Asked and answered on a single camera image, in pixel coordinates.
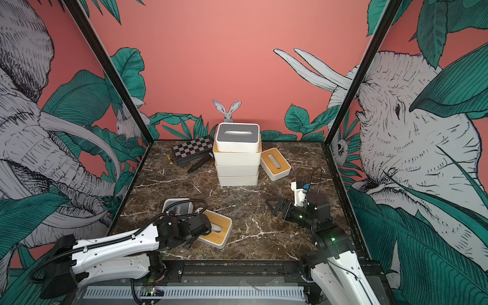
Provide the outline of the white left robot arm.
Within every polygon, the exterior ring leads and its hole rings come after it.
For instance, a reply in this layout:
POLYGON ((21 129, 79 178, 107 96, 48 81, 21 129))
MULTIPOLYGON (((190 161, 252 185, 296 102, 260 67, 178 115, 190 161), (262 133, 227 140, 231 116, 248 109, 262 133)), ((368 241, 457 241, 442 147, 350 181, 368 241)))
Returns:
POLYGON ((160 250, 188 249, 211 231, 204 213, 159 213, 137 230, 105 238, 75 240, 68 235, 56 242, 54 256, 34 269, 29 281, 40 284, 40 299, 54 299, 91 283, 121 278, 157 283, 166 278, 168 269, 160 250))

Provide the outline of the yellow lid tissue box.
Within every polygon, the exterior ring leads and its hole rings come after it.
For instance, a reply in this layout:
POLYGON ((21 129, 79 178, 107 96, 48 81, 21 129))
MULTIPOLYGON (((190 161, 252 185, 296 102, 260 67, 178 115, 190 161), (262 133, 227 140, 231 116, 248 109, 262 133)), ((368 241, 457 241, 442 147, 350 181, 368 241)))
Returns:
POLYGON ((259 174, 259 165, 218 165, 215 164, 219 177, 255 177, 259 174))

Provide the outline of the large bamboo lid tissue box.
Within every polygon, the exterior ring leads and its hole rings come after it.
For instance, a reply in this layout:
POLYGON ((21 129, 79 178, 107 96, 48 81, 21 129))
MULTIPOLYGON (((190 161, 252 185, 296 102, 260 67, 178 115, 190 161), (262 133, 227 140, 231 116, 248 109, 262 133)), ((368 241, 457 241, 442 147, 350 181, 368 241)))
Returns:
POLYGON ((218 166, 258 166, 261 162, 262 147, 255 153, 250 152, 222 152, 217 148, 217 144, 213 145, 213 157, 218 166))

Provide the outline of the small bamboo lid tissue box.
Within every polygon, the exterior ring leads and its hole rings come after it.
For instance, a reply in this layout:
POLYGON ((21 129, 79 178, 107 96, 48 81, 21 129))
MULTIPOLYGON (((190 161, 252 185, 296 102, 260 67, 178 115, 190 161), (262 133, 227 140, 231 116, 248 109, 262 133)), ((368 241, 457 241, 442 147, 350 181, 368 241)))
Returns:
POLYGON ((261 166, 271 181, 282 179, 291 171, 291 165, 275 147, 261 153, 261 166))

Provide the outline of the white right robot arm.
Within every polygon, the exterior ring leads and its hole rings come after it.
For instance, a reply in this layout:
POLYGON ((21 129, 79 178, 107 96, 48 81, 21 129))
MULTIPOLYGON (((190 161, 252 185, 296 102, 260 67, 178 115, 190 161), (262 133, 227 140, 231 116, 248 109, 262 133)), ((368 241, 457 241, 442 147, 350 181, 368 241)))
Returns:
POLYGON ((306 192, 302 205, 284 198, 266 200, 271 213, 310 231, 316 252, 305 255, 304 279, 317 284, 331 304, 379 304, 348 235, 334 224, 324 195, 306 192))

